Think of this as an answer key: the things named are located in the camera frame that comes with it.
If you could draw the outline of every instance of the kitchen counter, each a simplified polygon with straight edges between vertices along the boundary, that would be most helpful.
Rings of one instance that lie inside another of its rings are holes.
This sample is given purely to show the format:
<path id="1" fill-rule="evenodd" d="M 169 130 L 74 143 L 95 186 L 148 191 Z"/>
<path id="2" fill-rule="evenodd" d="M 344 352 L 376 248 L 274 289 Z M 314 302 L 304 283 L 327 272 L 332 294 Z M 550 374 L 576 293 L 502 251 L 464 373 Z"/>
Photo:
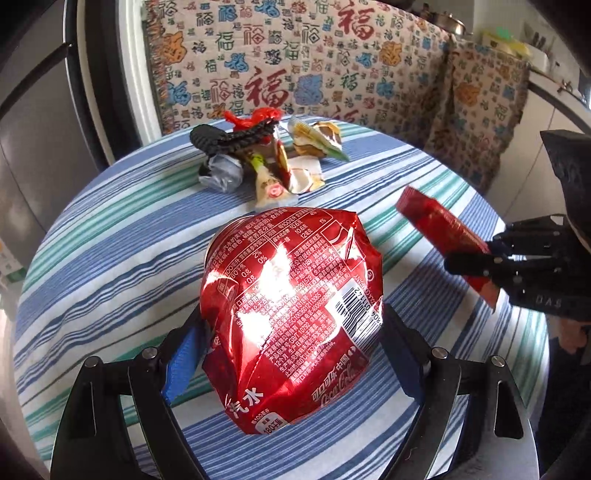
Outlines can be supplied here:
<path id="1" fill-rule="evenodd" d="M 548 77 L 530 72 L 530 91 L 550 103 L 582 132 L 591 135 L 591 110 L 568 92 L 558 93 L 560 85 Z"/>

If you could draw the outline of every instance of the blue and white striped tablecloth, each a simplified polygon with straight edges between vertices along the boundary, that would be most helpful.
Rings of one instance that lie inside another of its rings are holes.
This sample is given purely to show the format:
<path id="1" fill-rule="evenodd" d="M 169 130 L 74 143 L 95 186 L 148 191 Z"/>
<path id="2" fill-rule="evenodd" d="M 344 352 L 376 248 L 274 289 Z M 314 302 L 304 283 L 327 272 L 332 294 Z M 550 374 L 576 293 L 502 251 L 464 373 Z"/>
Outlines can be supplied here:
<path id="1" fill-rule="evenodd" d="M 543 315 L 512 308 L 504 293 L 492 313 L 460 277 L 444 272 L 441 256 L 394 205 L 410 184 L 484 239 L 503 230 L 500 218 L 425 153 L 366 128 L 340 126 L 352 161 L 324 160 L 326 187 L 300 196 L 300 205 L 358 212 L 383 255 L 385 301 L 430 344 L 460 358 L 506 357 L 531 412 L 548 362 Z M 72 201 L 37 252 L 18 311 L 14 361 L 25 419 L 46 462 L 82 361 L 93 354 L 105 362 L 132 358 L 180 326 L 199 299 L 210 239 L 252 211 L 252 183 L 234 194 L 198 184 L 202 159 L 181 131 L 118 161 Z M 135 409 L 128 397 L 122 402 L 139 462 L 153 473 Z M 270 436 L 238 430 L 201 371 L 174 405 L 215 480 L 377 479 L 416 410 L 381 349 L 350 393 Z M 433 474 L 450 460 L 463 407 L 460 398 Z"/>

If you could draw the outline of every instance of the blue gripper pad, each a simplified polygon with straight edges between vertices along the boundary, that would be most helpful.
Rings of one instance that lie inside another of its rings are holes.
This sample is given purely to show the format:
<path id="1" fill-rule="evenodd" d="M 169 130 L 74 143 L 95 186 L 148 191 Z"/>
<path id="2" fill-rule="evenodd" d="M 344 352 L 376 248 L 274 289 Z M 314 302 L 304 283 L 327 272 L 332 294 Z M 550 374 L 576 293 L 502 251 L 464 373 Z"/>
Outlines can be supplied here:
<path id="1" fill-rule="evenodd" d="M 161 393 L 168 405 L 186 390 L 204 352 L 205 331 L 203 322 L 198 322 L 189 329 L 166 368 L 166 382 Z"/>

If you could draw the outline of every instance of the screw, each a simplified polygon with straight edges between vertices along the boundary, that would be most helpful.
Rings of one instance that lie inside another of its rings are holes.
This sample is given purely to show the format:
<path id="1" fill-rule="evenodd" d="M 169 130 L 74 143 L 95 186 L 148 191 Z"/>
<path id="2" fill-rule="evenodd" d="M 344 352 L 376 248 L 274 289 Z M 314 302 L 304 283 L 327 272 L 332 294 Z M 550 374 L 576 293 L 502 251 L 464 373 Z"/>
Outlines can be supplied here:
<path id="1" fill-rule="evenodd" d="M 436 346 L 433 348 L 431 350 L 431 354 L 439 360 L 444 360 L 447 358 L 447 350 L 445 350 L 442 346 Z"/>
<path id="2" fill-rule="evenodd" d="M 84 360 L 84 366 L 86 368 L 96 367 L 99 364 L 99 360 L 100 358 L 98 358 L 96 355 L 90 356 Z"/>
<path id="3" fill-rule="evenodd" d="M 505 359 L 499 355 L 493 355 L 491 362 L 495 367 L 503 368 L 505 366 Z"/>
<path id="4" fill-rule="evenodd" d="M 142 350 L 142 357 L 146 360 L 153 359 L 156 355 L 158 355 L 158 349 L 155 346 L 149 346 Z"/>

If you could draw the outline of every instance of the robotic hand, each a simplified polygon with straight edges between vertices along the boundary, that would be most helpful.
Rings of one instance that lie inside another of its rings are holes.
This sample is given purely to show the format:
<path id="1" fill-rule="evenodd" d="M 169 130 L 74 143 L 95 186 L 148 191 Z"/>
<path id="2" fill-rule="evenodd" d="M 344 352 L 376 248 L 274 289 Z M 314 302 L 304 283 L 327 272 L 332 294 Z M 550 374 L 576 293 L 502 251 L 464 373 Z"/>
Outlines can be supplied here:
<path id="1" fill-rule="evenodd" d="M 570 131 L 541 133 L 560 180 L 566 215 L 507 225 L 488 242 L 491 255 L 453 254 L 449 273 L 485 276 L 513 305 L 562 318 L 591 320 L 591 137 Z M 524 260 L 510 259 L 525 255 Z"/>
<path id="2" fill-rule="evenodd" d="M 524 220 L 487 242 L 491 254 L 451 254 L 451 274 L 489 277 L 513 305 L 591 320 L 591 254 L 564 215 Z M 535 258 L 512 260 L 511 255 Z"/>

